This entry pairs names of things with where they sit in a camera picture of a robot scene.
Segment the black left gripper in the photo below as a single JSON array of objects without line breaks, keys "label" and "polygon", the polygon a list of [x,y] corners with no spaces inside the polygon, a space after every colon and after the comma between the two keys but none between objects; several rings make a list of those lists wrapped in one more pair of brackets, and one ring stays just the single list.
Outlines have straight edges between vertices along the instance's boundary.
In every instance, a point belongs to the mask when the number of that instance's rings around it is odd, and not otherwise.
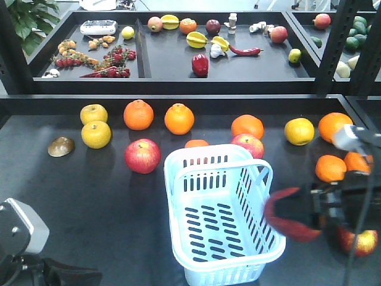
[{"label": "black left gripper", "polygon": [[38,256],[6,256],[1,259],[1,285],[99,285],[102,273],[41,259]]}]

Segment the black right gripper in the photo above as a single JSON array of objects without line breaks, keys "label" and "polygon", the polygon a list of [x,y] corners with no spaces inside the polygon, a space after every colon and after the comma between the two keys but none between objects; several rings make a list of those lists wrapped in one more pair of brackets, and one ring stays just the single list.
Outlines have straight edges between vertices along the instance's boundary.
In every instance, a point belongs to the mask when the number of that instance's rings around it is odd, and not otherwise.
[{"label": "black right gripper", "polygon": [[315,182],[302,189],[307,212],[323,229],[328,224],[343,226],[354,232],[363,211],[366,195],[370,199],[360,230],[380,230],[380,173],[360,171],[346,173],[341,181]]}]

